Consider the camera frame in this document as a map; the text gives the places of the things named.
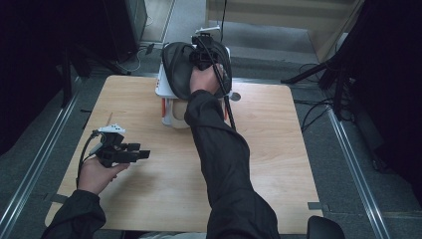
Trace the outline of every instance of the gray floor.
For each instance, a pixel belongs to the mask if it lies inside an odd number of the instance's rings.
[[[204,0],[176,0],[164,42],[189,42],[194,31],[203,26],[204,9]],[[235,81],[278,84],[280,79],[293,77],[304,70],[305,68],[301,68],[304,64],[317,63],[317,57],[304,30],[227,23],[224,32],[224,44],[231,49]],[[159,48],[157,45],[157,49],[147,56],[139,54],[140,65],[133,72],[135,76],[153,76],[158,72]],[[137,58],[123,65],[135,69],[138,66]],[[68,167],[83,126],[89,118],[89,114],[82,113],[81,110],[91,110],[94,107],[106,77],[111,75],[108,70],[95,64],[93,66],[95,70],[90,78],[83,80],[75,107],[8,238],[38,238],[45,228],[44,218],[50,203],[43,198],[46,193],[57,191]],[[312,77],[291,86],[294,99],[312,102],[323,100],[328,93],[323,93],[314,83],[315,80]],[[24,179],[31,161],[59,113],[61,98],[62,95],[58,94],[52,99],[16,145],[1,155],[0,180],[6,183],[2,185],[0,192],[0,211],[6,210],[11,196]],[[296,104],[299,122],[302,122],[310,107]],[[309,119],[314,119],[322,111],[324,107],[316,108]],[[375,171],[356,125],[347,121],[342,122],[342,125],[376,205],[383,215],[390,238],[420,238],[421,207],[409,184],[396,174]],[[304,132],[304,141],[319,200],[324,206],[324,216],[337,222],[346,238],[376,238],[328,114],[316,120]],[[101,230],[96,237],[118,238],[119,235],[118,231]],[[305,235],[283,236],[306,238]]]

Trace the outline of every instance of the white device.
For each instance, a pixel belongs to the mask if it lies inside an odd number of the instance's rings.
[[[120,127],[117,123],[99,128],[100,132],[126,132],[126,129]]]

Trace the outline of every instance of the black equipment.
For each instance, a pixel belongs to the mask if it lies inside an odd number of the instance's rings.
[[[218,63],[218,54],[212,51],[212,42],[213,39],[208,35],[192,37],[192,44],[196,48],[189,55],[189,61],[201,71],[211,67],[213,62]]]
[[[150,150],[140,150],[140,143],[122,143],[124,137],[117,132],[103,132],[102,137],[103,146],[98,149],[96,156],[104,167],[149,158]]]
[[[91,140],[99,135],[102,136],[101,142],[90,151],[90,154],[86,158],[84,158]],[[149,158],[150,150],[140,150],[140,143],[122,143],[123,139],[124,136],[118,132],[93,130],[93,133],[90,138],[88,138],[81,153],[78,165],[78,177],[76,179],[77,186],[85,160],[94,154],[100,159],[100,163],[104,167],[112,167],[114,163],[130,163],[137,162],[139,159]]]

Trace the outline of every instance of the aluminum rail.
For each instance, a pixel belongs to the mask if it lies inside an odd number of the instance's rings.
[[[79,97],[81,84],[81,78],[77,77],[75,80],[74,95],[69,100],[68,105],[59,111],[56,120],[54,121],[50,131],[43,141],[43,144],[34,157],[34,160],[31,163],[27,173],[25,174],[24,179],[21,181],[21,184],[9,201],[9,204],[6,207],[6,211],[0,220],[0,239],[10,238],[13,227],[22,209],[24,208],[25,203],[27,202],[35,184],[37,183],[37,180],[43,171],[47,160],[49,159],[52,149],[56,144],[56,141],[59,138],[62,129],[72,112],[72,109],[75,106],[75,103]]]

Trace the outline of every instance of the person's left hand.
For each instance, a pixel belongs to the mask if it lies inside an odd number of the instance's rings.
[[[78,189],[99,195],[114,178],[117,178],[118,173],[129,166],[130,163],[120,163],[106,168],[97,157],[87,159],[82,166]]]

